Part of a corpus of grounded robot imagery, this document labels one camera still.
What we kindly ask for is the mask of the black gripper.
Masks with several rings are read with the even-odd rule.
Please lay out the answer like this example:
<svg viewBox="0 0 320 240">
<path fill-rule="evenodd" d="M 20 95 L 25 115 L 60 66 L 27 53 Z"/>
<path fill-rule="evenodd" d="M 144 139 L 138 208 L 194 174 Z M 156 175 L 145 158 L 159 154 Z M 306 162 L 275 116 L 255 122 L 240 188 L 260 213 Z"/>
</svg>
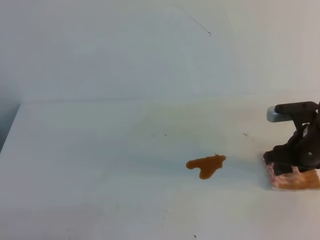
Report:
<svg viewBox="0 0 320 240">
<path fill-rule="evenodd" d="M 275 176 L 293 173 L 292 167 L 303 170 L 320 168 L 320 127 L 312 122 L 297 129 L 288 142 L 264 153 L 265 162 L 273 162 Z"/>
</svg>

